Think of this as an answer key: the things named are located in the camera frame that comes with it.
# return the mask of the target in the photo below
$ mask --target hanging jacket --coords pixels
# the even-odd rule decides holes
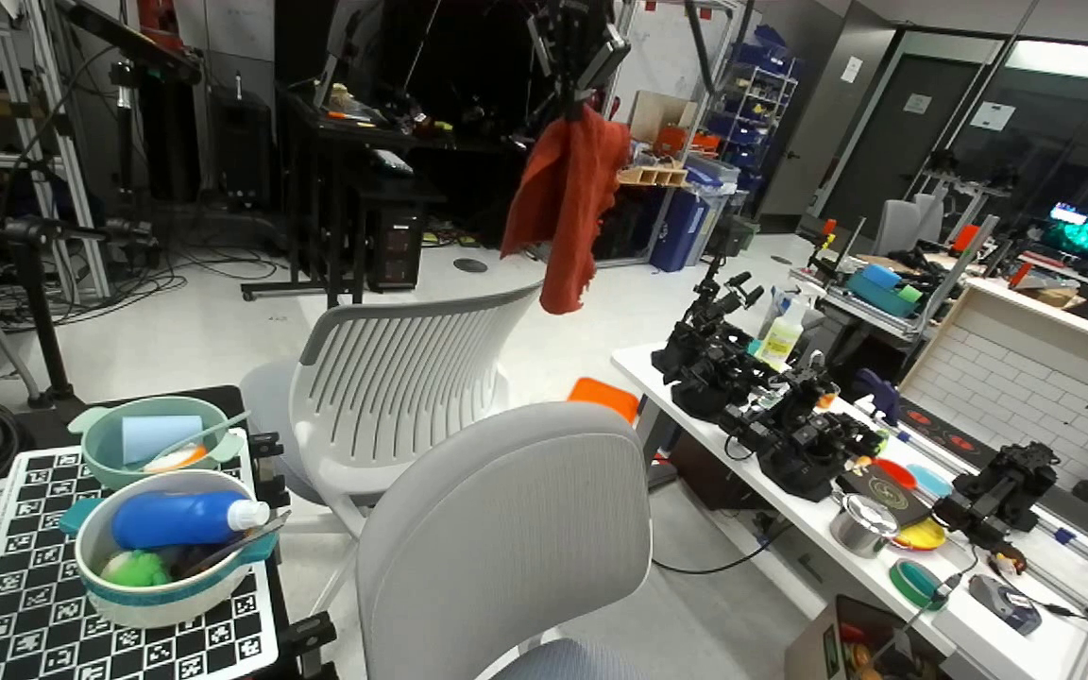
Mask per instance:
[[[569,315],[593,281],[593,239],[601,217],[617,205],[617,169],[629,162],[629,130],[583,107],[577,116],[561,116],[537,140],[517,183],[501,252],[548,248],[540,306]]]

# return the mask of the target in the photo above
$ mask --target white floor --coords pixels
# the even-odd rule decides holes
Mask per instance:
[[[422,281],[416,293],[374,293],[369,302],[398,297],[451,297],[485,288],[505,288],[537,281],[533,261],[499,261],[485,274],[454,268],[462,248],[427,248]],[[755,245],[724,266],[728,272],[753,272],[753,283],[784,288],[794,261],[804,261],[810,245],[794,239],[755,239]],[[187,266],[182,288],[125,306],[116,315],[61,324],[61,349],[73,387],[83,399],[114,399],[134,393],[236,387],[257,361],[295,355],[324,311],[320,293],[243,302],[238,274],[261,281],[270,266]],[[690,288],[703,268],[654,272],[648,266],[607,266],[598,272],[577,315],[548,319],[533,306],[501,350],[501,375],[510,399],[561,399],[577,375],[598,375],[629,387],[607,355],[621,349],[660,349],[674,322],[690,302]],[[739,329],[755,329],[766,297],[736,315]],[[47,371],[25,336],[18,336],[39,379]],[[24,387],[0,366],[0,405],[24,405]],[[654,496],[659,557],[685,568],[712,568],[736,557],[712,523],[690,511],[680,486]],[[295,529],[284,539],[284,582],[291,617],[305,617],[344,536],[328,519],[313,523],[299,511]],[[804,617],[771,589],[753,568],[714,579],[649,579],[630,599],[577,619],[567,633],[588,643],[607,657],[603,676],[670,680],[670,676],[777,676],[784,651],[802,630]]]

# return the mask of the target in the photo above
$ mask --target checkered mat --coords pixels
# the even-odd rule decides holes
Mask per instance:
[[[277,661],[261,568],[251,568],[229,599],[182,627],[134,630],[98,619],[77,575],[77,544],[61,534],[61,512],[98,496],[98,478],[67,451],[15,460],[0,505],[0,680],[207,680]]]

